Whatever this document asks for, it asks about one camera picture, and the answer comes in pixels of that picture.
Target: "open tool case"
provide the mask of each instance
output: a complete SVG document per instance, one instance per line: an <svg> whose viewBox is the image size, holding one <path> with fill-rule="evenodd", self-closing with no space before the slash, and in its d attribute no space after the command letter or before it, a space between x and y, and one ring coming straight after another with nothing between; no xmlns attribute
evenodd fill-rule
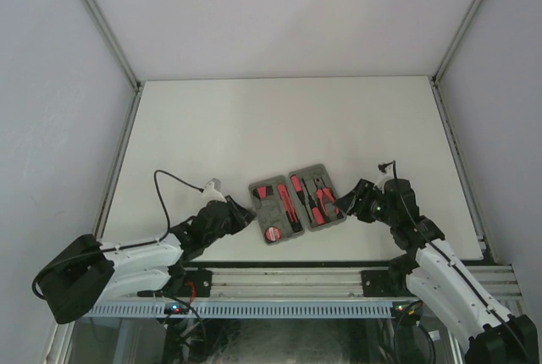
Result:
<svg viewBox="0 0 542 364"><path fill-rule="evenodd" d="M322 164L249 185L257 221L267 244L325 229L346 219L333 206L335 188Z"/></svg>

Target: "gray wall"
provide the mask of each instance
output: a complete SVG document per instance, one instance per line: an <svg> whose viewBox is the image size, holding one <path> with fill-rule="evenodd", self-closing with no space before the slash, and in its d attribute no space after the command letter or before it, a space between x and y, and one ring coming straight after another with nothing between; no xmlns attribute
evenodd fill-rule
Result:
<svg viewBox="0 0 542 364"><path fill-rule="evenodd" d="M95 222L130 87L79 0L0 0L0 362L38 362L39 269Z"/></svg>
<svg viewBox="0 0 542 364"><path fill-rule="evenodd" d="M542 329L542 0L484 2L442 87L497 255Z"/></svg>

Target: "white tabletop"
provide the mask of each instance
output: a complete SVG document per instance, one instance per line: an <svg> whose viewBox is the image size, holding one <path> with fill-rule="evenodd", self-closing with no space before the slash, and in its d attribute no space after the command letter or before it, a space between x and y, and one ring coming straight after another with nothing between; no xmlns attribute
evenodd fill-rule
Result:
<svg viewBox="0 0 542 364"><path fill-rule="evenodd" d="M104 239L126 241L165 230L152 181L161 168L194 185L211 178L242 206L248 185L323 163L338 195L377 165L397 161L462 259L481 252L425 77L188 80L147 82L124 158ZM195 214L200 194L160 177L172 221ZM266 245L257 223L226 236L198 261L388 260L402 254L389 229L355 218Z"/></svg>

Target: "tool kit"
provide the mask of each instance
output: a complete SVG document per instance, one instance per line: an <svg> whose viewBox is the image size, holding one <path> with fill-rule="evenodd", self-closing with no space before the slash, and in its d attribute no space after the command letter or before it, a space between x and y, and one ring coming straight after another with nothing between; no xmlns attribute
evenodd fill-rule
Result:
<svg viewBox="0 0 542 364"><path fill-rule="evenodd" d="M310 230L341 223L346 216L333 205L336 196L325 166L299 169L248 187L257 221L267 244L295 238Z"/></svg>

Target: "tool box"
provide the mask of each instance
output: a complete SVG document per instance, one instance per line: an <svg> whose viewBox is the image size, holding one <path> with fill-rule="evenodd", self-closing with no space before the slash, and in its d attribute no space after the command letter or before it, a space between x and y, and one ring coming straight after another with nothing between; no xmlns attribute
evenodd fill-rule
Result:
<svg viewBox="0 0 542 364"><path fill-rule="evenodd" d="M257 221L267 244L325 229L346 219L333 205L337 199L325 166L313 165L285 176L249 185Z"/></svg>

